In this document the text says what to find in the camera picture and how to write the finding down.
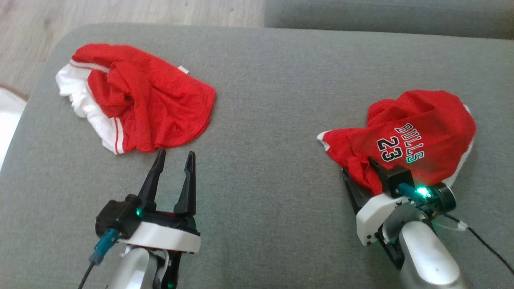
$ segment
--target jersey number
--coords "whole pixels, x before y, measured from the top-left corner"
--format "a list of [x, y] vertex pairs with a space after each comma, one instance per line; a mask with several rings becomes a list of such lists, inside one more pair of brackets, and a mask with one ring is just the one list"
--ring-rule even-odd
[[[391, 140], [381, 138], [377, 141], [378, 150], [382, 152], [384, 161], [392, 161], [403, 156], [401, 148], [398, 147], [400, 140], [396, 136], [392, 136]], [[387, 152], [387, 148], [394, 149], [393, 152]]]

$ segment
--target black cable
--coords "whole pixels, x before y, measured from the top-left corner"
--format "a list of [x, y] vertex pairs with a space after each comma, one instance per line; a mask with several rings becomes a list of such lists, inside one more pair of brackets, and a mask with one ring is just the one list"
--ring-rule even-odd
[[89, 276], [89, 273], [91, 273], [91, 270], [93, 270], [94, 266], [95, 264], [93, 262], [89, 264], [89, 268], [87, 269], [86, 274], [84, 274], [84, 277], [82, 277], [82, 281], [80, 281], [79, 289], [82, 289], [82, 287], [84, 287], [84, 283], [86, 283], [87, 276]]
[[[442, 214], [443, 216], [459, 223], [460, 220], [455, 218], [454, 216], [452, 215], [448, 215], [448, 214], [445, 214], [445, 213], [441, 213], [439, 212], [439, 214]], [[503, 264], [505, 264], [505, 266], [507, 266], [507, 268], [510, 270], [510, 273], [512, 273], [512, 275], [514, 275], [514, 269], [512, 269], [512, 266], [510, 266], [510, 264], [507, 262], [507, 260], [505, 260], [505, 258], [503, 258], [498, 252], [496, 252], [496, 250], [494, 250], [491, 246], [489, 246], [489, 244], [487, 244], [486, 241], [484, 241], [484, 239], [482, 239], [482, 237], [480, 237], [480, 235], [478, 235], [477, 232], [475, 232], [475, 230], [473, 230], [470, 226], [468, 226], [468, 231], [470, 231], [479, 241], [480, 243], [482, 243], [484, 246], [486, 246], [487, 249], [489, 249], [489, 251], [491, 251], [496, 257], [498, 257], [498, 259], [500, 259], [500, 261], [502, 261]]]

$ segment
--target gray cushion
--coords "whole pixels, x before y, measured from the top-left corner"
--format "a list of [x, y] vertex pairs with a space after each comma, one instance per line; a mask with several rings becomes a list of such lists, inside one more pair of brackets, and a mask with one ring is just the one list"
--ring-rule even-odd
[[267, 0], [265, 26], [514, 39], [514, 1]]
[[[316, 135], [363, 126], [371, 103], [410, 89], [444, 89], [472, 109], [478, 131], [453, 187], [454, 214], [514, 262], [512, 42], [109, 24], [56, 46], [22, 115], [0, 172], [0, 287], [76, 287], [98, 240], [95, 216], [137, 193], [155, 158], [113, 155], [58, 95], [56, 72], [90, 42], [132, 44], [217, 89], [212, 123], [168, 151], [160, 178], [158, 209], [172, 210], [196, 152], [202, 246], [183, 257], [180, 288], [399, 288], [380, 245], [360, 244], [338, 166]], [[439, 235], [477, 288], [512, 285], [470, 234]], [[106, 286], [122, 250], [107, 254], [87, 288]]]

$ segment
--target white cloth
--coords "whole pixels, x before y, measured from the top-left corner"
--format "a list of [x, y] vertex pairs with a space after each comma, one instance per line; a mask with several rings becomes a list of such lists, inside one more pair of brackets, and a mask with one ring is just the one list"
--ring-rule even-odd
[[0, 169], [26, 103], [14, 93], [0, 88]]
[[108, 118], [92, 97], [87, 78], [93, 69], [108, 72], [107, 67], [73, 60], [56, 75], [61, 96], [69, 96], [73, 111], [86, 118], [102, 139], [102, 145], [115, 154], [123, 153], [123, 129], [119, 118]]

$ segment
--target blue cable connector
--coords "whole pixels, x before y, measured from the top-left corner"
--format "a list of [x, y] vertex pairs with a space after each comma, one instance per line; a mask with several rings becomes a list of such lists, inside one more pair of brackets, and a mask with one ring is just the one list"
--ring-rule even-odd
[[118, 243], [120, 233], [114, 229], [108, 229], [95, 246], [95, 252], [89, 257], [91, 264], [98, 266], [102, 263], [105, 254], [114, 244]]

